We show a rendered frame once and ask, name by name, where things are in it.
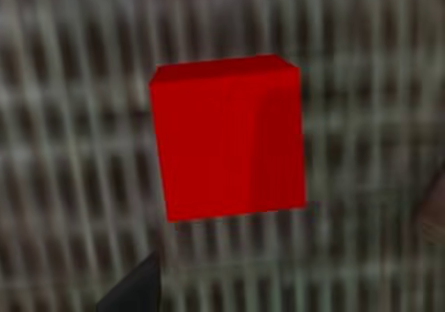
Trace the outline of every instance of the red block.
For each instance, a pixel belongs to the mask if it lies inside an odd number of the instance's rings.
[[[149,88],[169,221],[305,205],[297,67],[274,55],[167,65]]]

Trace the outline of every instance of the dark triangular object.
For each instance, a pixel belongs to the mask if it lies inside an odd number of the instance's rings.
[[[161,267],[159,256],[150,254],[96,305],[96,312],[159,312]]]

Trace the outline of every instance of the red box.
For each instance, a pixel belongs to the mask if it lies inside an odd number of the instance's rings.
[[[149,88],[169,221],[305,205],[297,67],[274,55],[167,65]]]

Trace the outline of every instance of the cube's top face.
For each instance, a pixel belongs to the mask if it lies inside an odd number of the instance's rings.
[[[260,74],[291,67],[276,55],[260,55],[254,58],[224,58],[196,63],[184,63],[159,67],[151,83],[208,79],[224,76]]]
[[[260,56],[159,73],[150,94],[169,220],[304,205],[296,67]]]

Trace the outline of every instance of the woven surface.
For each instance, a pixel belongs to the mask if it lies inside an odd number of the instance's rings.
[[[411,211],[443,155],[444,10],[0,0],[0,311],[93,311],[153,249],[164,311],[443,311]],[[265,52],[302,69],[308,209],[166,224],[155,65]]]

